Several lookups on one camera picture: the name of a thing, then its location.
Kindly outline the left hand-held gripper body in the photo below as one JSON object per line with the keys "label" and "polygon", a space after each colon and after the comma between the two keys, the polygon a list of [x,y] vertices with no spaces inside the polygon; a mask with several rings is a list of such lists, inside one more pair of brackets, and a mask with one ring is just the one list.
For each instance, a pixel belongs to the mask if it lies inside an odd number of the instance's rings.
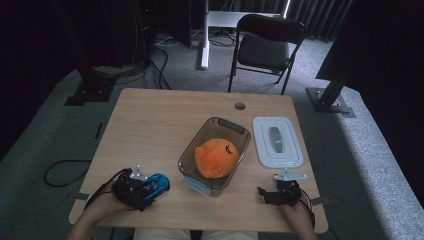
{"label": "left hand-held gripper body", "polygon": [[116,182],[112,185],[112,192],[120,202],[133,207],[134,200],[142,198],[136,191],[146,179],[147,177],[143,174],[139,165],[135,169],[123,169],[118,174]]}

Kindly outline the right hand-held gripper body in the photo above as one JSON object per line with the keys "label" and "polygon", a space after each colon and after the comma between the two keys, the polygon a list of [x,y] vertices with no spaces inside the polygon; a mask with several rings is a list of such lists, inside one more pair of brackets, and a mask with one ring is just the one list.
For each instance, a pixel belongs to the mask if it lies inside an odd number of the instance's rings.
{"label": "right hand-held gripper body", "polygon": [[277,192],[272,196],[274,205],[289,205],[293,207],[301,198],[299,180],[306,180],[307,175],[288,168],[274,175]]}

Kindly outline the blue toy car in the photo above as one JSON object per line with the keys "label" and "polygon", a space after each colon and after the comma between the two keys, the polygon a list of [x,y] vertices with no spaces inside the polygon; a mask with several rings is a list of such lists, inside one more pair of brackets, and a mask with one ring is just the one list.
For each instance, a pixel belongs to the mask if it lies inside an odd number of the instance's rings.
{"label": "blue toy car", "polygon": [[170,190],[170,182],[169,179],[160,173],[156,173],[150,177],[148,177],[143,183],[147,183],[147,182],[155,182],[157,184],[157,189],[153,194],[139,194],[138,190],[136,191],[136,193],[141,196],[143,199],[155,199],[156,197],[160,196],[161,194],[163,194],[166,191]]}

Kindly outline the white container lid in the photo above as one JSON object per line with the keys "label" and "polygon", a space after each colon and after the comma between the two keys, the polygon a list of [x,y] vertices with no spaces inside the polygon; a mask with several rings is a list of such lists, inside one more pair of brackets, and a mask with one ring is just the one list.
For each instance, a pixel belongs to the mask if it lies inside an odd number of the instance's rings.
{"label": "white container lid", "polygon": [[287,117],[256,117],[253,131],[260,162],[268,168],[298,168],[303,154]]}

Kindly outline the orange plush toy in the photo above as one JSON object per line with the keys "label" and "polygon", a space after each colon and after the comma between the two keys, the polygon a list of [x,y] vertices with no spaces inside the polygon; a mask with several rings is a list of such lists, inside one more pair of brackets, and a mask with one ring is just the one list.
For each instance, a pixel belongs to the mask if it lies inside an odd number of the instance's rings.
{"label": "orange plush toy", "polygon": [[206,179],[228,176],[239,159],[235,145],[223,138],[213,138],[195,149],[195,164]]}

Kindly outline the grey transparent storage container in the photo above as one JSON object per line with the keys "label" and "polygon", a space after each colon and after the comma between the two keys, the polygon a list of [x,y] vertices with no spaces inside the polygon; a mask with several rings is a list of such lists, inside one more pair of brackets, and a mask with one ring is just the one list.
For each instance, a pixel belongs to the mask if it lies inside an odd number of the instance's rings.
{"label": "grey transparent storage container", "polygon": [[[198,171],[195,164],[195,149],[213,138],[223,138],[232,142],[239,152],[239,159],[233,171],[226,177],[206,179]],[[219,117],[209,118],[178,161],[179,171],[183,174],[183,182],[193,190],[208,196],[219,196],[230,183],[251,140],[251,133],[241,125]]]}

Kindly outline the person's right hand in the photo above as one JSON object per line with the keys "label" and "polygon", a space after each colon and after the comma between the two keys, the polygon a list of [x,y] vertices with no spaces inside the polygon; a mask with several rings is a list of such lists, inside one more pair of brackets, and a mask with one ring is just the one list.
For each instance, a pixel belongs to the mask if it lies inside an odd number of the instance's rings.
{"label": "person's right hand", "polygon": [[301,201],[298,201],[293,206],[282,205],[281,209],[289,226],[295,232],[314,232],[309,208],[306,207]]}

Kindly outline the person's left hand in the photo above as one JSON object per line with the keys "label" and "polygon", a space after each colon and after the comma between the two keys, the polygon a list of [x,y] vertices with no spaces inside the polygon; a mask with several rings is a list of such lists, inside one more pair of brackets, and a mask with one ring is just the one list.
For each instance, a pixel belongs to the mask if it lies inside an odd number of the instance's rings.
{"label": "person's left hand", "polygon": [[83,222],[96,226],[112,214],[130,210],[130,207],[116,199],[113,193],[100,194],[83,212]]}

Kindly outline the person's beige shorts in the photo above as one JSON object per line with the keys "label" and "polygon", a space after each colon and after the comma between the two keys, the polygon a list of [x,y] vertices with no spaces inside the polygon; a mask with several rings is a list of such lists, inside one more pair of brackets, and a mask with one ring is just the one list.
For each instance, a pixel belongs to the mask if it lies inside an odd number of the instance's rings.
{"label": "person's beige shorts", "polygon": [[257,232],[137,228],[133,240],[259,240]]}

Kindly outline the black stand with grey base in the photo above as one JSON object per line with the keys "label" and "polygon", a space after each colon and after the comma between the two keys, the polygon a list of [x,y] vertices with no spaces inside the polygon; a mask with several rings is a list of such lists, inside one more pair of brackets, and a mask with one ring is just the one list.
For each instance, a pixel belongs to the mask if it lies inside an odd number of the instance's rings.
{"label": "black stand with grey base", "polygon": [[330,81],[326,88],[310,87],[306,89],[316,112],[340,113],[344,118],[356,117],[353,109],[346,104],[341,96],[349,73],[349,68],[345,67],[337,74],[335,80]]}

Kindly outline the black stand with square base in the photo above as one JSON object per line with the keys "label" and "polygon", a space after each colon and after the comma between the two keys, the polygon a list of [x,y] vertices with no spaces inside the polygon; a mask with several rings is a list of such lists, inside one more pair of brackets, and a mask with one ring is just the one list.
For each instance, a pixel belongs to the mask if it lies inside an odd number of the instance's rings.
{"label": "black stand with square base", "polygon": [[63,0],[49,0],[49,2],[61,24],[60,29],[68,53],[81,77],[78,88],[67,98],[65,105],[83,106],[86,102],[108,102],[116,78],[102,77],[92,68]]}

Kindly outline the black folding chair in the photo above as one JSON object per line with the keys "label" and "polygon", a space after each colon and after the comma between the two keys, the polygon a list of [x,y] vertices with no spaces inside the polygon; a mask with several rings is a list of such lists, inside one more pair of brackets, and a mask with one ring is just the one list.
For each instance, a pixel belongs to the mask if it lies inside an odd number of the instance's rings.
{"label": "black folding chair", "polygon": [[285,93],[296,54],[306,36],[303,23],[283,17],[260,14],[243,16],[236,26],[228,91],[231,91],[237,70],[285,77],[281,94]]}

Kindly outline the grey curtain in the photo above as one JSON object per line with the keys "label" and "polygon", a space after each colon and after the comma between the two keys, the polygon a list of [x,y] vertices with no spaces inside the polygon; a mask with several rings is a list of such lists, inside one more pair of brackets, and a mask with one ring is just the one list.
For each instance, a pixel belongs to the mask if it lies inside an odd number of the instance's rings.
{"label": "grey curtain", "polygon": [[311,39],[334,41],[355,0],[209,0],[211,11],[257,13],[301,22]]}

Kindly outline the white desk frame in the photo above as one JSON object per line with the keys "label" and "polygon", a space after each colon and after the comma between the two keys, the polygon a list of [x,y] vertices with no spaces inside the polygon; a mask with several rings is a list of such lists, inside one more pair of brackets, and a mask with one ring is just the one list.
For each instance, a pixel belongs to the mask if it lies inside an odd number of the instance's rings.
{"label": "white desk frame", "polygon": [[207,69],[209,66],[209,28],[210,27],[224,27],[224,28],[235,28],[238,21],[248,12],[232,12],[232,11],[211,11],[209,9],[209,0],[204,0],[204,36],[203,36],[203,48],[201,58],[201,68]]}

